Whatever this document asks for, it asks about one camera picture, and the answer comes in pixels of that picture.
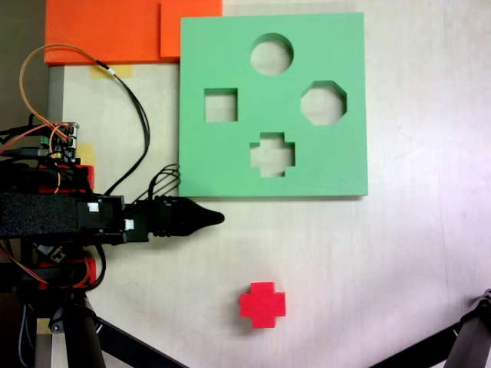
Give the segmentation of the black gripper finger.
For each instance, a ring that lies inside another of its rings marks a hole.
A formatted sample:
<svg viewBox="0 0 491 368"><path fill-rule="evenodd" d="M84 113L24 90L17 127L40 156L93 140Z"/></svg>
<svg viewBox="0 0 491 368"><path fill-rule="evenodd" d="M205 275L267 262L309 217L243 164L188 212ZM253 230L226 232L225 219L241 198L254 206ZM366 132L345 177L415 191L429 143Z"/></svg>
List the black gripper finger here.
<svg viewBox="0 0 491 368"><path fill-rule="evenodd" d="M153 235L156 237L186 237L202 228L219 225L224 221L223 216L218 218L161 219L155 224Z"/></svg>
<svg viewBox="0 0 491 368"><path fill-rule="evenodd" d="M221 212L206 209L186 197L157 196L153 200L155 213L169 219L224 219Z"/></svg>

